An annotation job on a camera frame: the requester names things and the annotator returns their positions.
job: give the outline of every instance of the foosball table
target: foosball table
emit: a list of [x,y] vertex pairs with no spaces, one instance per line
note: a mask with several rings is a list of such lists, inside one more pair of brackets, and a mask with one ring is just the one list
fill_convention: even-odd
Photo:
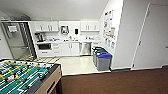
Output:
[[61,94],[61,76],[60,64],[2,59],[0,94]]

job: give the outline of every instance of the ceiling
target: ceiling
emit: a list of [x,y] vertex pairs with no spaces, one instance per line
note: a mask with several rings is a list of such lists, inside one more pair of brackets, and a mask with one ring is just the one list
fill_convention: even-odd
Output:
[[0,11],[32,20],[99,20],[109,0],[0,0]]

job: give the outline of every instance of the baseboard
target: baseboard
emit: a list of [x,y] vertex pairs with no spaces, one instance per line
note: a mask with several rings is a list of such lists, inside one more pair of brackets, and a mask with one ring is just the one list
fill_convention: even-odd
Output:
[[162,66],[162,68],[168,68],[168,65],[164,65],[164,66]]
[[115,69],[115,70],[112,70],[112,69],[110,68],[110,71],[111,71],[111,72],[131,71],[131,68]]

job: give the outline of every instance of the kitchen sink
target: kitchen sink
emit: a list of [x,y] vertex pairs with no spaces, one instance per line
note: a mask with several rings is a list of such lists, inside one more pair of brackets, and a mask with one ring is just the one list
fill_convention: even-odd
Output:
[[75,40],[64,40],[64,41],[78,41],[78,40],[75,39]]

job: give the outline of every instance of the countertop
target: countertop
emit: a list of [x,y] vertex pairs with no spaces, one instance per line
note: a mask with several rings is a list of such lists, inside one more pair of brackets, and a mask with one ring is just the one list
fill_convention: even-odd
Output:
[[61,40],[57,40],[57,41],[44,41],[44,42],[37,42],[36,44],[45,44],[45,43],[81,43],[81,42],[100,42],[100,40],[68,40],[68,41],[61,41]]

